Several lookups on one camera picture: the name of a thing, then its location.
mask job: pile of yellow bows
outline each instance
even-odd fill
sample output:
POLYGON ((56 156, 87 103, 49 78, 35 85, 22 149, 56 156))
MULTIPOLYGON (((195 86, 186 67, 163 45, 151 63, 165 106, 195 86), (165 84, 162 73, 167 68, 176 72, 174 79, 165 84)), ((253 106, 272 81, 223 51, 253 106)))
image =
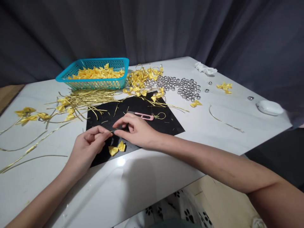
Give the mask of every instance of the pile of yellow bows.
POLYGON ((221 84, 221 85, 216 85, 216 87, 217 87, 218 89, 223 89, 223 90, 225 90, 225 93, 226 93, 226 94, 231 94, 231 93, 232 93, 231 91, 228 90, 228 89, 232 89, 232 84, 231 84, 231 83, 226 84, 225 82, 223 82, 223 84, 221 84))
POLYGON ((24 125, 28 121, 36 121, 37 118, 41 118, 43 120, 50 118, 50 116, 44 112, 38 112, 36 115, 31 116, 32 112, 36 112, 36 109, 25 107, 22 111, 15 111, 15 113, 22 118, 17 124, 24 125))
POLYGON ((86 69, 83 67, 83 70, 79 69, 77 76, 73 75, 73 78, 69 76, 68 79, 112 79, 121 78, 122 76, 124 76, 124 70, 113 71, 113 68, 109 67, 109 63, 107 63, 104 68, 86 69))
POLYGON ((202 105, 202 104, 198 100, 195 100, 195 102, 190 105, 195 108, 196 106, 202 105))
MULTIPOLYGON (((134 95, 139 97, 140 95, 146 96, 147 90, 145 90, 144 82, 148 79, 153 79, 154 81, 157 80, 159 75, 162 75, 164 69, 162 65, 160 65, 159 69, 150 68, 145 69, 144 67, 141 67, 139 70, 135 70, 128 74, 126 83, 130 85, 129 90, 123 89, 123 92, 128 94, 129 96, 134 95)), ((159 93, 157 93, 156 96, 152 96, 151 99, 155 102, 157 98, 164 96, 164 89, 160 88, 158 89, 159 93)))
POLYGON ((124 152, 126 149, 126 145, 121 141, 118 144, 118 147, 109 147, 110 155, 113 157, 115 154, 117 154, 118 151, 124 152))
MULTIPOLYGON (((56 107, 58 112, 64 112, 66 110, 66 106, 70 104, 69 100, 70 99, 68 97, 58 99, 58 102, 61 102, 61 105, 56 107)), ((68 116, 66 117, 65 121, 74 119, 76 117, 73 115, 73 113, 75 112, 74 109, 68 108, 67 112, 68 112, 68 116)))

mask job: black cutting mat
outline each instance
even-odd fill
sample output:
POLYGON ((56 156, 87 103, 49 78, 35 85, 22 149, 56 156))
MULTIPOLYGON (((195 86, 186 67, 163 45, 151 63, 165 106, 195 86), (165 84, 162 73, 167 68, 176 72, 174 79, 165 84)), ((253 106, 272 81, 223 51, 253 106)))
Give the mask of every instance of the black cutting mat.
MULTIPOLYGON (((146 98, 150 100, 152 95, 153 95, 152 92, 147 93, 146 98)), ((159 98, 158 101, 160 103, 165 103, 162 98, 159 98)), ((108 129, 109 131, 116 130, 116 129, 112 128, 113 124, 119 118, 124 116, 124 112, 126 113, 128 107, 129 107, 129 111, 139 112, 139 113, 143 113, 143 114, 147 114, 147 115, 151 115, 151 113, 154 113, 154 115, 157 115, 160 112, 165 113, 166 117, 163 120, 154 118, 153 121, 147 121, 147 123, 152 128, 154 128, 155 130, 157 130, 159 132, 166 133, 169 135, 177 135, 177 134, 185 131, 184 128, 181 126, 181 124, 176 119, 176 117, 174 116, 174 114, 172 113, 172 111, 168 107, 166 107, 166 108, 160 108, 160 107, 154 107, 154 106, 151 107, 151 104, 149 102, 147 102, 146 100, 142 100, 141 98, 132 96, 132 97, 125 99, 123 102, 121 102, 118 105, 118 109, 116 111, 115 117, 113 117, 116 106, 117 106, 117 102, 109 102, 109 103, 105 103, 105 104, 97 106, 96 107, 97 109, 107 110, 107 112, 104 112, 103 115, 96 112, 96 114, 98 116, 98 120, 96 120, 96 116, 93 113, 93 111, 88 111, 89 119, 87 120, 87 123, 86 123, 86 129, 88 130, 97 125, 102 125, 104 128, 108 129)), ((164 117, 163 113, 159 114, 160 118, 164 117)), ((122 155, 133 152, 135 150, 138 150, 139 148, 140 147, 133 145, 130 142, 128 142, 116 135, 113 135, 113 137, 110 137, 105 142, 105 146, 102 149, 102 151, 96 155, 95 159, 92 162, 91 167, 99 165, 104 162, 107 162, 111 159, 118 158, 122 155), (123 141, 123 143, 126 144, 126 151, 125 152, 118 151, 118 153, 114 157, 112 157, 109 153, 108 147, 109 146, 117 147, 121 140, 123 141)))

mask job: teal basket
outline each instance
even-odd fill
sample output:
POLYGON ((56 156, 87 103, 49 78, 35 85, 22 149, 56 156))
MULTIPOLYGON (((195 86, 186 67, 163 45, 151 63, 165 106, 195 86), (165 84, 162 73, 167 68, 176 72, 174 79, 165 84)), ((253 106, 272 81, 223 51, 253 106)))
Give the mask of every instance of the teal basket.
POLYGON ((129 67, 128 58, 102 58, 102 59, 79 59, 69 65, 61 74, 56 77, 56 81, 64 82, 72 89, 122 89, 126 82, 129 67), (104 67, 109 63, 113 71, 124 70, 124 76, 117 79, 68 79, 69 76, 78 75, 79 69, 94 67, 104 67))

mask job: scissors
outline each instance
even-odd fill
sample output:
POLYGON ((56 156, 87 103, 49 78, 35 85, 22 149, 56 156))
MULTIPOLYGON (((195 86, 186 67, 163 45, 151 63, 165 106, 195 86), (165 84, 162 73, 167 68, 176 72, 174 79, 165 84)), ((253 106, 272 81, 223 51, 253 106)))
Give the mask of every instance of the scissors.
POLYGON ((134 115, 139 115, 144 120, 152 121, 154 119, 154 117, 151 116, 151 115, 146 115, 146 114, 142 114, 142 113, 138 113, 138 112, 132 112, 132 111, 127 111, 127 112, 132 113, 134 115))

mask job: left hand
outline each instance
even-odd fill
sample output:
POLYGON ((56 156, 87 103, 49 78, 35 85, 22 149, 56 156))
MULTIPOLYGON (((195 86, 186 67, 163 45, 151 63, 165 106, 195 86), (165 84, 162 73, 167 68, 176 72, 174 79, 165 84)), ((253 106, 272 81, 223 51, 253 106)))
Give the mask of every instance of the left hand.
POLYGON ((105 140, 111 136, 113 134, 102 126, 95 126, 78 135, 63 171, 67 171, 78 181, 86 174, 96 154, 101 152, 105 140))

